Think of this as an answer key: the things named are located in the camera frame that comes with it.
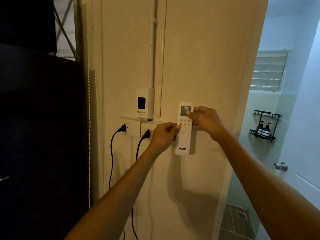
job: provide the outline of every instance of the black power cord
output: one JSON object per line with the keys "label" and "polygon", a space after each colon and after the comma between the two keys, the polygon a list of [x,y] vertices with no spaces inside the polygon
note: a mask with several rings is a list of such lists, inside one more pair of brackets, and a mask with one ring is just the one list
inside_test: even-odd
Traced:
{"label": "black power cord", "polygon": [[[111,182],[111,176],[112,176],[112,170],[113,170],[113,153],[112,153],[112,141],[116,133],[118,132],[125,132],[127,130],[126,124],[123,124],[117,131],[113,134],[111,138],[111,143],[110,143],[110,149],[111,149],[111,173],[110,173],[110,179],[109,179],[109,189],[110,189],[110,182]],[[126,233],[125,230],[123,229],[123,240],[126,238]]]}
{"label": "black power cord", "polygon": [[[146,139],[146,138],[149,138],[151,136],[151,131],[148,129],[146,130],[146,132],[144,133],[144,135],[141,137],[140,141],[139,141],[139,144],[138,144],[138,148],[137,148],[137,154],[136,154],[136,161],[138,160],[138,153],[139,153],[139,147],[140,147],[140,144],[141,142]],[[133,230],[133,233],[134,235],[136,236],[136,240],[138,240],[138,236],[134,230],[134,208],[132,207],[131,209],[131,224],[132,224],[132,230]]]}

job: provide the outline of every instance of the air conditioner remote control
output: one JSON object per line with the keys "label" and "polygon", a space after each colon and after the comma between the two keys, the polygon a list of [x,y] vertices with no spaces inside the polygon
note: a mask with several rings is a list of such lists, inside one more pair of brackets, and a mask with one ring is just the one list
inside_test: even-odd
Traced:
{"label": "air conditioner remote control", "polygon": [[193,112],[193,109],[194,105],[191,102],[181,102],[179,104],[177,125],[181,125],[181,129],[176,136],[176,147],[174,149],[176,155],[183,156],[189,154],[192,120],[187,117],[186,111]]}

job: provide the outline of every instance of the electrical outlet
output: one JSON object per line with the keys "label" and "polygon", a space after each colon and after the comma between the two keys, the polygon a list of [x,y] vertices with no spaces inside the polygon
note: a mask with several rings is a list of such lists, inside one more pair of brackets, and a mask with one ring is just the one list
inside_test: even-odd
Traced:
{"label": "electrical outlet", "polygon": [[121,134],[141,137],[141,123],[145,120],[130,117],[120,117],[117,120],[117,128],[120,128],[123,124],[126,124],[127,127],[125,132],[120,132]]}
{"label": "electrical outlet", "polygon": [[153,135],[153,130],[160,124],[160,121],[145,121],[141,124],[141,135],[143,135],[148,129],[151,132],[151,137]]}

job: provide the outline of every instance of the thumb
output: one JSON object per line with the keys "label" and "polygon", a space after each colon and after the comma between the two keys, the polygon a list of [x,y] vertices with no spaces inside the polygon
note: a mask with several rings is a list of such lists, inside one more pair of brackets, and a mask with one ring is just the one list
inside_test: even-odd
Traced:
{"label": "thumb", "polygon": [[171,129],[170,134],[174,136],[179,132],[180,129],[181,129],[181,125],[177,125]]}
{"label": "thumb", "polygon": [[192,120],[195,120],[195,121],[198,120],[198,115],[196,113],[193,113],[193,112],[190,112],[190,111],[186,111],[186,115]]}

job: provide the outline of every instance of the louvered window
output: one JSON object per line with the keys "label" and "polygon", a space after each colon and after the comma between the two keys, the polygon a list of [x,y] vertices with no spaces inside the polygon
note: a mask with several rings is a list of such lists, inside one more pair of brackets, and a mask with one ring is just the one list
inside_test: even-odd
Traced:
{"label": "louvered window", "polygon": [[288,53],[258,53],[251,89],[279,91]]}

